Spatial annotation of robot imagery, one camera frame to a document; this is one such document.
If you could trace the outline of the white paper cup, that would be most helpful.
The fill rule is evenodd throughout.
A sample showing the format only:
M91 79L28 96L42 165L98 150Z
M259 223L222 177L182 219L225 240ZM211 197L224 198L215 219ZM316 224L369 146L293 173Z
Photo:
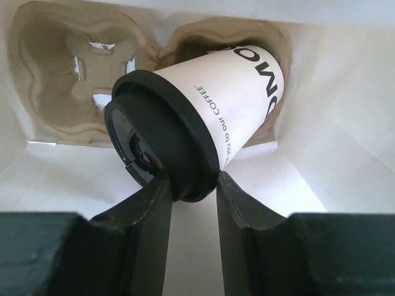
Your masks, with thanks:
M235 46L156 71L200 114L224 168L281 100L285 81L275 58L258 46Z

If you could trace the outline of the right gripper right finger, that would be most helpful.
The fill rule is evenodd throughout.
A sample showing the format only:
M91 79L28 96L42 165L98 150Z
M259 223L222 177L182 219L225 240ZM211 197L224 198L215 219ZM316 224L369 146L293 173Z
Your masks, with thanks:
M226 295L393 295L394 216L295 213L287 218L218 176Z

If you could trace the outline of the black lid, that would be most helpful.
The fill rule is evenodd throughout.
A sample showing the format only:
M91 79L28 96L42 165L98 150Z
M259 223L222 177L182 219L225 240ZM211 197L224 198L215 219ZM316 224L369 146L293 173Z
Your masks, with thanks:
M173 200L199 202L217 185L219 159L198 111L154 72L121 76L104 109L109 138L127 172L142 187L166 173Z

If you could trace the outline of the brown paper bag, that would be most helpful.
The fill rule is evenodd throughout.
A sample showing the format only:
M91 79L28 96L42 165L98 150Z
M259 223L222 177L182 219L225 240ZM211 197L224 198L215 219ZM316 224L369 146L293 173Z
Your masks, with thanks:
M7 53L12 19L27 2L1 2L1 213L90 220L143 187L110 138L61 141L27 114ZM178 27L210 18L274 23L291 45L283 95L220 173L285 218L394 216L393 1L41 2L117 10L155 47L165 47ZM216 190L193 203L172 196L161 295L226 295Z

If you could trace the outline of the beige pulp cup carrier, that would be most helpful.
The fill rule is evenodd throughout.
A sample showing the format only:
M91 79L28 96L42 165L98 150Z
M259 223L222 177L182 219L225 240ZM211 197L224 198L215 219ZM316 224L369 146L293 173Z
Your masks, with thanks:
M7 53L16 92L31 119L61 141L90 143L109 138L93 96L110 94L128 61L156 71L247 44L271 53L289 77L291 45L272 22L209 18L178 27L165 47L155 47L132 18L103 6L27 2L12 19Z

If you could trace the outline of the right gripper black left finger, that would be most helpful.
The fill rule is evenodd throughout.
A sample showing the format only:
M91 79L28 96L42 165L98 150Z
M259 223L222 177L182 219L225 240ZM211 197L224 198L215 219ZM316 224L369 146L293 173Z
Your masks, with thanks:
M2 295L161 295L172 189L165 173L90 220L1 213Z

